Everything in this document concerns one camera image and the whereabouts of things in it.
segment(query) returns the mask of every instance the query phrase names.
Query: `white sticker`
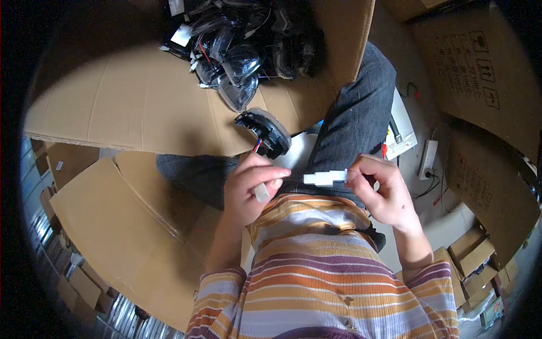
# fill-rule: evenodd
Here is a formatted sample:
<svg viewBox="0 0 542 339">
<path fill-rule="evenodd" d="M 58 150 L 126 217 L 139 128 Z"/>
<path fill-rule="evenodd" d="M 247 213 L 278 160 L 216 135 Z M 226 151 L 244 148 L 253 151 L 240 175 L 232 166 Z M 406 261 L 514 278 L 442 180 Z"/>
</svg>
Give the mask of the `white sticker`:
<svg viewBox="0 0 542 339">
<path fill-rule="evenodd" d="M 178 43 L 179 45 L 186 47 L 188 44 L 188 40 L 190 40 L 192 36 L 190 35 L 190 26 L 182 24 L 179 28 L 177 28 L 177 31 L 173 36 L 171 37 L 171 41 L 174 43 Z"/>
<path fill-rule="evenodd" d="M 171 16 L 176 16 L 184 12 L 183 0 L 169 0 Z"/>
</svg>

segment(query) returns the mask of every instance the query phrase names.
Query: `dark gray jeans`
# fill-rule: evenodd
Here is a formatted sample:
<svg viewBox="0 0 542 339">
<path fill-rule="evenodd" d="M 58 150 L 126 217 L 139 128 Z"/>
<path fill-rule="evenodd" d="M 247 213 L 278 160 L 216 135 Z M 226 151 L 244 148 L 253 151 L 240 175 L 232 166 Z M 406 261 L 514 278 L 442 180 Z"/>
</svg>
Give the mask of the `dark gray jeans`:
<svg viewBox="0 0 542 339">
<path fill-rule="evenodd" d="M 391 119 L 395 74 L 386 57 L 368 42 L 357 79 L 340 90 L 328 110 L 306 173 L 348 168 L 359 153 L 382 154 Z M 223 210 L 224 182 L 238 162 L 239 156 L 159 155 L 156 166 L 175 187 L 192 192 L 204 203 Z M 278 194 L 283 193 L 340 196 L 364 208 L 342 182 L 324 188 L 285 181 Z"/>
</svg>

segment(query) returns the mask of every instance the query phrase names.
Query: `power strip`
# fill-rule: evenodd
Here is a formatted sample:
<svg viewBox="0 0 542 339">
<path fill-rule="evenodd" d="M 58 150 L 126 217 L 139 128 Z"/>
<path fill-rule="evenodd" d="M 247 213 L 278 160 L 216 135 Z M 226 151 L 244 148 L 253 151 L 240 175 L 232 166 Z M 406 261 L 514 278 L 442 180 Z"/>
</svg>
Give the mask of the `power strip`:
<svg viewBox="0 0 542 339">
<path fill-rule="evenodd" d="M 425 140 L 425 144 L 423 145 L 422 162 L 420 163 L 420 169 L 418 172 L 418 179 L 426 180 L 430 178 L 425 174 L 427 172 L 431 172 L 433 169 L 433 163 L 435 162 L 435 157 L 437 155 L 437 145 L 438 141 L 436 140 Z"/>
</svg>

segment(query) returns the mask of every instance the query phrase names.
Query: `wrist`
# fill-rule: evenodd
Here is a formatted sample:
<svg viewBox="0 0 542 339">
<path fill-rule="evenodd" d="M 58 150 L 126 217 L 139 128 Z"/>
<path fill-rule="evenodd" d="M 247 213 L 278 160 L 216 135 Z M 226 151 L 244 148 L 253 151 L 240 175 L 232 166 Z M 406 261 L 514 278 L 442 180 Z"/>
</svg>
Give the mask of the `wrist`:
<svg viewBox="0 0 542 339">
<path fill-rule="evenodd" d="M 411 213 L 409 216 L 402 218 L 399 223 L 392 226 L 396 231 L 409 238 L 417 238 L 424 235 L 420 219 L 416 213 Z"/>
</svg>

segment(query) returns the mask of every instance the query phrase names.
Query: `red cable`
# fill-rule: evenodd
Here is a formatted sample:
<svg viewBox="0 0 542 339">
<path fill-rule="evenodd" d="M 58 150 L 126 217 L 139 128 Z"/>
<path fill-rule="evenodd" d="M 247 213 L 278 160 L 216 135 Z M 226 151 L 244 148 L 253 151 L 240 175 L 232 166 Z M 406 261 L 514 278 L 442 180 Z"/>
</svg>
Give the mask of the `red cable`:
<svg viewBox="0 0 542 339">
<path fill-rule="evenodd" d="M 211 63 L 211 60 L 209 60 L 209 57 L 207 56 L 207 53 L 205 53 L 205 49 L 203 49 L 202 42 L 199 42 L 199 47 L 202 49 L 203 55 L 205 55 L 205 58 L 209 63 Z"/>
</svg>

